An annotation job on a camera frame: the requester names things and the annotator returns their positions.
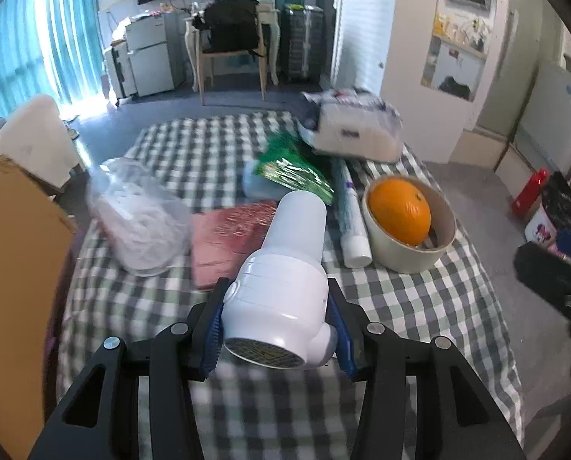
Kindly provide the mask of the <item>red bottle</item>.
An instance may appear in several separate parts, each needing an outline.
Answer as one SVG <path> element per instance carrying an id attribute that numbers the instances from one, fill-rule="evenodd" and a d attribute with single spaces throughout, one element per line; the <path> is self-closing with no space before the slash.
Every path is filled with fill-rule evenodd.
<path id="1" fill-rule="evenodd" d="M 545 168 L 541 168 L 532 174 L 525 187 L 522 188 L 522 191 L 511 204 L 512 214 L 516 218 L 524 219 L 525 215 L 529 213 L 549 175 L 550 173 Z"/>

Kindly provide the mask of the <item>blue window curtain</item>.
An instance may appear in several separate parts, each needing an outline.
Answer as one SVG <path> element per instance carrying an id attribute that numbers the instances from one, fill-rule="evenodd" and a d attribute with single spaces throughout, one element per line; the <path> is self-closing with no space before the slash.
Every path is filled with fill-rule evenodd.
<path id="1" fill-rule="evenodd" d="M 87 115 L 103 73 L 97 0 L 0 3 L 0 117 L 40 94 L 64 120 Z"/>

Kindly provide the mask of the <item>clear plastic bag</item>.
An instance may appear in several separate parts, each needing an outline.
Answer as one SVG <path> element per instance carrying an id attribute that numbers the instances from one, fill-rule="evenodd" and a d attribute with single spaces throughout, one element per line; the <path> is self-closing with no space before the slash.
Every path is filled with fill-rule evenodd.
<path id="1" fill-rule="evenodd" d="M 140 277 L 161 274 L 190 250 L 189 207 L 140 162 L 121 157 L 89 170 L 87 204 L 121 266 Z"/>

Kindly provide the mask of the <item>white vanity desk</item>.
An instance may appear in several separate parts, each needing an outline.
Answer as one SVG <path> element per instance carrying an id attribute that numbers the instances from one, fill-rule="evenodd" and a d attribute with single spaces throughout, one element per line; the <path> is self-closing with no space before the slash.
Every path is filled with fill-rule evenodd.
<path id="1" fill-rule="evenodd" d="M 190 67 L 192 71 L 193 92 L 198 92 L 198 71 L 197 71 L 197 29 L 193 25 L 193 17 L 187 17 L 184 22 L 184 35 L 183 43 L 186 53 L 188 53 Z M 279 10 L 275 7 L 273 0 L 260 0 L 258 10 L 259 23 L 262 25 L 262 30 L 270 29 L 269 41 L 265 42 L 265 48 L 268 52 L 269 71 L 272 83 L 275 86 L 279 85 L 279 78 L 277 74 L 277 58 L 279 52 L 279 43 L 281 38 L 281 29 L 279 25 Z"/>

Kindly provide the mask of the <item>cartoon trash bin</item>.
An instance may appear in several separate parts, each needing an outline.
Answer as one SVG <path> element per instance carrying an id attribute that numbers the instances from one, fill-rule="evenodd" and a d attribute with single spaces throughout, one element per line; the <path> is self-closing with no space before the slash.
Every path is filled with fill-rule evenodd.
<path id="1" fill-rule="evenodd" d="M 571 187 L 560 171 L 547 179 L 540 198 L 540 206 L 525 227 L 525 240 L 547 248 L 561 230 L 571 231 Z"/>

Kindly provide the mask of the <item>green foil packet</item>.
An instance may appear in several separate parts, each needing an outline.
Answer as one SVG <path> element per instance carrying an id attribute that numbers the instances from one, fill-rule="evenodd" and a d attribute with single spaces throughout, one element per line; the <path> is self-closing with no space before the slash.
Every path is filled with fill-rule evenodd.
<path id="1" fill-rule="evenodd" d="M 335 191 L 329 157 L 313 152 L 298 135 L 290 132 L 271 135 L 253 172 L 287 189 L 311 192 L 325 205 L 333 204 Z"/>

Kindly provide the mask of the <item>floral tissue pack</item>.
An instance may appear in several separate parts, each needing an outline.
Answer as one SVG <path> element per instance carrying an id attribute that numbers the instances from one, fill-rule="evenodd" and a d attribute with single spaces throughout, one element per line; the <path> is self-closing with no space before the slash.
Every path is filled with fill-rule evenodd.
<path id="1" fill-rule="evenodd" d="M 303 92 L 296 117 L 300 137 L 316 152 L 383 163 L 401 158 L 401 114 L 365 89 Z"/>

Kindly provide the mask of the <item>light blue case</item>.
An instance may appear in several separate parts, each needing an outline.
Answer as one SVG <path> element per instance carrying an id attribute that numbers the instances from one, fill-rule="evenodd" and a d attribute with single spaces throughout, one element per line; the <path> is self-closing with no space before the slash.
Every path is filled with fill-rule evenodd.
<path id="1" fill-rule="evenodd" d="M 290 189 L 256 174 L 256 165 L 256 160 L 245 163 L 242 175 L 244 195 L 250 202 L 260 202 L 261 200 L 279 202 L 284 195 L 290 192 Z"/>

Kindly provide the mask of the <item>black suitcase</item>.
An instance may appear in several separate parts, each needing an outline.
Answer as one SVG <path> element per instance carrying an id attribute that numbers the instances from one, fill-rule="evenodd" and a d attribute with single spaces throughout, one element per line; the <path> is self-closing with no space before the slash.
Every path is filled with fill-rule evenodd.
<path id="1" fill-rule="evenodd" d="M 325 55 L 324 11 L 286 3 L 281 13 L 281 72 L 286 81 L 319 80 Z"/>

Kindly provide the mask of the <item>white covered sofa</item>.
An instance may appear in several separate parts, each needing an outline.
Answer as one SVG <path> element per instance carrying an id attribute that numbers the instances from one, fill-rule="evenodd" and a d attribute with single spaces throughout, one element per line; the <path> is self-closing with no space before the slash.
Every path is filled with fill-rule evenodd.
<path id="1" fill-rule="evenodd" d="M 43 94 L 35 95 L 7 118 L 0 129 L 0 157 L 12 160 L 57 191 L 67 185 L 74 169 L 85 168 L 56 101 Z"/>

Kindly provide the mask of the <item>white small cabinet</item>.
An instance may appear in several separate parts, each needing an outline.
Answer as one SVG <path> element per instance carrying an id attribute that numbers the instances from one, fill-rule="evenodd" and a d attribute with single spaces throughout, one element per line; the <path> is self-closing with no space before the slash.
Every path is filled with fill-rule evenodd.
<path id="1" fill-rule="evenodd" d="M 132 63 L 129 60 L 125 39 L 104 49 L 103 58 L 107 67 L 110 86 L 115 94 L 116 104 L 119 104 L 122 99 L 137 95 L 137 85 L 135 84 L 135 77 L 133 77 Z"/>

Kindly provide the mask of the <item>red snack packet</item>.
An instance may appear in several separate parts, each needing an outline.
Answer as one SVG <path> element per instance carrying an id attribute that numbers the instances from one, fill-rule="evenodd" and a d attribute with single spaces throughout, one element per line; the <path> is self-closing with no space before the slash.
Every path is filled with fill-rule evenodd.
<path id="1" fill-rule="evenodd" d="M 277 202 L 265 200 L 192 216 L 192 278 L 211 291 L 221 277 L 235 279 L 240 266 L 259 250 Z"/>

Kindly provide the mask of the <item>white mini fridge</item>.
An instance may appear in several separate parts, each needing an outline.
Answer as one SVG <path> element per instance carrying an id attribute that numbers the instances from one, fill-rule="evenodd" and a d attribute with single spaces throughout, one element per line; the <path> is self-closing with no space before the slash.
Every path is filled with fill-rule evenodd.
<path id="1" fill-rule="evenodd" d="M 183 82 L 174 13 L 148 13 L 125 27 L 128 58 L 139 97 L 170 92 Z"/>

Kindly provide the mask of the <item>orange fruit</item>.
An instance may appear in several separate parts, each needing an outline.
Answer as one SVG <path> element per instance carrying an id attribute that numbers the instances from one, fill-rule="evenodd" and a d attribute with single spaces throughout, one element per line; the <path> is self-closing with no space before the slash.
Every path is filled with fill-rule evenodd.
<path id="1" fill-rule="evenodd" d="M 370 214 L 386 234 L 408 246 L 423 243 L 430 231 L 432 215 L 420 189 L 400 177 L 376 184 L 367 197 Z"/>

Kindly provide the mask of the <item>beige tape roll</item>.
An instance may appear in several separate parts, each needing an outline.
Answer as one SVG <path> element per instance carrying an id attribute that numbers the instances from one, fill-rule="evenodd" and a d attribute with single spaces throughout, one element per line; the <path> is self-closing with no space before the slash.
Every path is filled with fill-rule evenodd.
<path id="1" fill-rule="evenodd" d="M 430 269 L 456 236 L 456 219 L 443 195 L 416 177 L 372 180 L 361 210 L 374 261 L 399 273 Z"/>

